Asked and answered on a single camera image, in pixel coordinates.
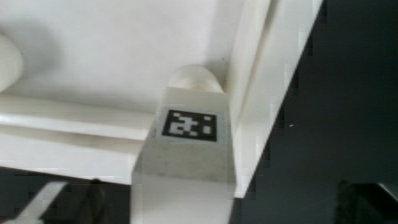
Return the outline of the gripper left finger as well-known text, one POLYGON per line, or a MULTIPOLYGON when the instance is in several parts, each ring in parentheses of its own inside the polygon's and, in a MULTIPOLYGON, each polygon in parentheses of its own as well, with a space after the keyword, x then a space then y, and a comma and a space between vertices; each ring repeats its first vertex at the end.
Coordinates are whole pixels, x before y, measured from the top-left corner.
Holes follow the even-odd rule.
POLYGON ((51 182, 10 224, 107 224, 102 182, 51 182))

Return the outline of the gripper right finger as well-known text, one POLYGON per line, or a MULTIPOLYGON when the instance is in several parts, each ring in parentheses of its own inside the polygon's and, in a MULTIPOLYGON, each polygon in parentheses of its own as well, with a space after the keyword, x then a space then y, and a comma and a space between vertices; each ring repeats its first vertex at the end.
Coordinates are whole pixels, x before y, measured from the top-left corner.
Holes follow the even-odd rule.
POLYGON ((335 224, 398 224, 397 184, 340 182, 335 224))

